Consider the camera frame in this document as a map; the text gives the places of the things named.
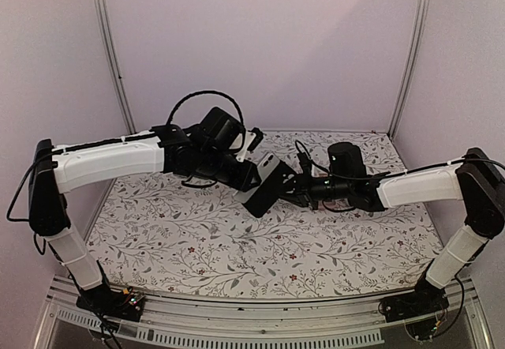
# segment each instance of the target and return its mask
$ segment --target black cable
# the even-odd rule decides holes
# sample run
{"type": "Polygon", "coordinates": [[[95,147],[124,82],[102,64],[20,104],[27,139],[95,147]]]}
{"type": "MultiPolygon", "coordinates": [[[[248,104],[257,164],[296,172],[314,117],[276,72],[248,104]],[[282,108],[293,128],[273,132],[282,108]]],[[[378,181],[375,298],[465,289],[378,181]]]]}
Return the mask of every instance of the black cable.
{"type": "Polygon", "coordinates": [[[23,178],[21,179],[21,182],[19,183],[19,186],[17,187],[16,192],[14,193],[13,199],[10,201],[10,205],[7,208],[7,214],[6,214],[7,221],[10,221],[11,223],[29,223],[30,222],[30,220],[28,220],[28,219],[18,219],[16,217],[12,217],[11,214],[13,212],[14,205],[16,205],[17,198],[19,197],[19,194],[21,193],[21,190],[23,189],[24,183],[26,182],[26,180],[28,179],[30,174],[33,172],[33,170],[37,167],[37,165],[40,162],[51,157],[52,155],[53,155],[53,153],[48,153],[45,156],[41,156],[36,161],[34,161],[32,163],[32,165],[30,165],[30,167],[26,170],[26,172],[23,175],[23,178]]]}
{"type": "MultiPolygon", "coordinates": [[[[170,125],[172,123],[172,120],[174,120],[175,112],[177,112],[177,110],[181,107],[182,104],[184,104],[189,99],[192,99],[192,98],[194,98],[196,96],[201,96],[201,95],[217,95],[217,96],[221,96],[224,99],[229,100],[234,105],[235,110],[237,110],[238,119],[239,119],[242,127],[244,127],[244,129],[245,129],[244,116],[242,114],[242,110],[238,106],[238,103],[231,96],[225,94],[224,92],[220,92],[220,91],[216,91],[216,90],[201,90],[201,91],[192,92],[191,94],[186,95],[184,98],[182,98],[181,100],[179,100],[177,102],[177,104],[175,104],[174,108],[172,108],[172,111],[168,115],[168,119],[166,121],[166,124],[170,125]]],[[[228,152],[238,153],[238,152],[240,152],[242,150],[242,148],[244,148],[244,144],[245,144],[245,132],[242,134],[242,143],[240,145],[240,148],[239,149],[232,149],[232,150],[230,150],[228,152]]]]}
{"type": "Polygon", "coordinates": [[[454,278],[458,281],[459,286],[461,287],[461,304],[459,305],[458,313],[454,317],[454,320],[449,324],[449,326],[443,332],[438,333],[438,331],[437,331],[437,333],[433,336],[433,338],[445,335],[449,331],[449,329],[451,329],[456,324],[456,321],[458,321],[458,319],[463,311],[463,306],[465,305],[465,286],[463,285],[463,282],[458,278],[458,276],[455,276],[454,278]]]}
{"type": "Polygon", "coordinates": [[[213,187],[215,185],[218,184],[218,181],[214,181],[214,182],[211,182],[211,183],[205,183],[204,185],[194,185],[192,183],[189,183],[189,181],[192,179],[193,177],[189,177],[189,179],[187,181],[182,181],[181,184],[184,186],[184,187],[189,187],[190,189],[207,189],[209,187],[213,187]]]}
{"type": "MultiPolygon", "coordinates": [[[[93,314],[98,318],[98,320],[100,320],[100,323],[101,323],[101,326],[100,326],[100,329],[102,330],[102,336],[104,336],[104,332],[103,332],[103,329],[105,328],[107,330],[107,332],[109,333],[110,335],[110,338],[114,341],[114,343],[116,344],[116,347],[117,349],[122,349],[122,346],[121,344],[119,343],[118,339],[116,338],[116,335],[112,332],[112,329],[110,329],[109,327],[109,324],[107,322],[107,319],[103,317],[103,315],[101,313],[98,313],[96,312],[96,310],[93,308],[92,304],[86,299],[86,297],[83,295],[83,293],[81,292],[80,290],[80,287],[79,285],[77,284],[77,281],[76,279],[73,277],[72,274],[70,274],[70,279],[73,281],[73,284],[75,285],[77,291],[79,292],[79,295],[82,297],[82,300],[84,300],[84,302],[86,303],[86,305],[89,307],[89,309],[91,310],[91,312],[93,312],[93,314]]],[[[107,342],[107,339],[105,337],[102,337],[103,338],[103,343],[105,343],[107,345],[107,347],[109,347],[110,349],[113,349],[113,347],[111,347],[108,342],[107,342]]]]}
{"type": "Polygon", "coordinates": [[[37,252],[39,252],[39,254],[41,256],[43,256],[44,254],[46,254],[47,241],[46,241],[45,238],[43,238],[42,249],[40,249],[39,243],[37,242],[37,234],[35,232],[33,233],[33,244],[35,245],[35,248],[37,249],[37,252]]]}
{"type": "Polygon", "coordinates": [[[349,207],[349,208],[344,208],[344,209],[333,209],[333,208],[327,207],[325,205],[324,201],[322,201],[321,204],[323,205],[324,209],[326,209],[327,211],[330,211],[330,212],[334,212],[334,213],[351,212],[356,209],[356,207],[349,207]]]}

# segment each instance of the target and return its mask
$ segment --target light purple wall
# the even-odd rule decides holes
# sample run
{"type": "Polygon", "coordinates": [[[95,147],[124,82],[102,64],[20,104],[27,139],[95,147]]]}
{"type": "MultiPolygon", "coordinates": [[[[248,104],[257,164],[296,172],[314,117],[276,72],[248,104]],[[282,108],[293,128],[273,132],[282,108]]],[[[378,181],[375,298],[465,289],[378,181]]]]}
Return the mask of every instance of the light purple wall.
{"type": "MultiPolygon", "coordinates": [[[[431,0],[396,143],[411,167],[479,146],[505,162],[505,0],[431,0]]],[[[462,225],[459,202],[429,205],[444,241],[462,225]]],[[[472,265],[496,347],[505,348],[505,235],[472,265]]]]}
{"type": "MultiPolygon", "coordinates": [[[[32,161],[38,140],[80,143],[125,133],[101,43],[93,0],[0,3],[0,213],[32,161]]],[[[69,214],[88,223],[103,192],[69,195],[69,214]]],[[[27,215],[26,193],[16,216],[27,215]]],[[[24,223],[0,221],[0,347],[28,347],[51,278],[59,268],[40,257],[24,223]]]]}
{"type": "MultiPolygon", "coordinates": [[[[137,127],[215,88],[262,128],[386,130],[417,0],[107,0],[137,127]]],[[[176,122],[199,122],[214,97],[176,122]]]]}

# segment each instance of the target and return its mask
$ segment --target aluminum frame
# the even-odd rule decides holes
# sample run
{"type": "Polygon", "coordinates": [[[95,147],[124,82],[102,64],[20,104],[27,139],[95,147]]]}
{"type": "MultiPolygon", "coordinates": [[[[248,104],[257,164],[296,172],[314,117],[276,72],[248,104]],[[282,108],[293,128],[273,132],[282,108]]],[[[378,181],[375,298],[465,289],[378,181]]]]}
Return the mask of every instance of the aluminum frame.
{"type": "Polygon", "coordinates": [[[118,56],[114,48],[112,33],[110,30],[109,15],[107,12],[107,4],[105,0],[95,0],[96,16],[98,17],[100,33],[102,34],[103,46],[107,55],[110,75],[114,84],[114,90],[118,98],[119,109],[125,122],[128,134],[137,132],[135,122],[133,121],[132,111],[130,110],[128,99],[125,94],[125,86],[123,85],[121,71],[119,69],[118,56]]]}
{"type": "Polygon", "coordinates": [[[414,70],[416,68],[417,56],[421,47],[421,39],[425,30],[426,16],[428,15],[429,0],[418,0],[417,12],[413,27],[412,39],[410,41],[409,55],[406,62],[405,71],[402,76],[402,83],[398,98],[396,99],[395,110],[391,117],[387,135],[394,140],[398,133],[400,121],[402,120],[403,111],[405,109],[407,97],[409,95],[410,85],[412,83],[414,70]]]}

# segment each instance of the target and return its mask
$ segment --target floral patterned surface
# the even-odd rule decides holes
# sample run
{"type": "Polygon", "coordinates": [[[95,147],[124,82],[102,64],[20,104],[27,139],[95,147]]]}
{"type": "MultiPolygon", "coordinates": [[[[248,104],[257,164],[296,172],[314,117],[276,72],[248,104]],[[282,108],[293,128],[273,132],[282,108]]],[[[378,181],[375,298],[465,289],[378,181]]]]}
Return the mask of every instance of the floral patterned surface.
{"type": "MultiPolygon", "coordinates": [[[[251,155],[299,170],[294,140],[318,163],[326,148],[361,147],[369,173],[403,165],[376,133],[270,132],[251,155]]],[[[88,240],[114,283],[242,298],[356,295],[412,286],[441,250],[423,205],[375,214],[310,211],[278,201],[256,219],[222,185],[194,190],[168,174],[119,178],[88,240]]]]}

